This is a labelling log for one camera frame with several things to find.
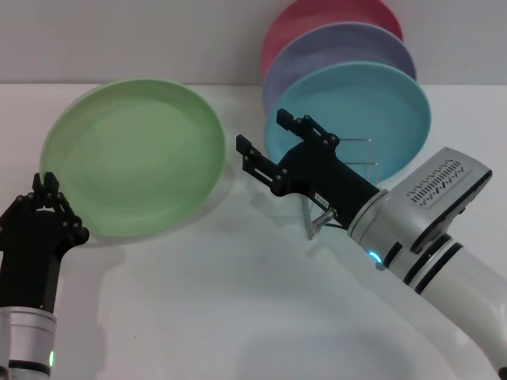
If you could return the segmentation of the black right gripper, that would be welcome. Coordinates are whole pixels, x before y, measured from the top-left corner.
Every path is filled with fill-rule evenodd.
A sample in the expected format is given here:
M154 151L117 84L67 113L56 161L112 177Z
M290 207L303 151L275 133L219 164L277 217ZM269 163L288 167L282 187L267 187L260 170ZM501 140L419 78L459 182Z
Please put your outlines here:
M303 141L319 137L326 146L302 142L290 149L278 165L257 150L250 140L237 135L236 150L242 155L242 170L269 187L275 196L295 193L311 200L321 196L328 207L336 211L337 222L349 228L360 209L379 189L337 158L334 148L339 145L339 138L311 116L295 118L280 108L276 123Z

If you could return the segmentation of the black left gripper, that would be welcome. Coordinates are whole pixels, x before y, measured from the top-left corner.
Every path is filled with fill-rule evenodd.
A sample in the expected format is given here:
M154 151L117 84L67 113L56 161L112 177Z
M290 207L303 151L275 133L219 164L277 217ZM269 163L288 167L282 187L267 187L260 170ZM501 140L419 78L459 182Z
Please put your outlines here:
M37 211L43 205L55 213ZM87 241L88 230L55 174L46 172L42 184L36 173L32 191L17 196L1 216L1 306L52 313L63 256Z

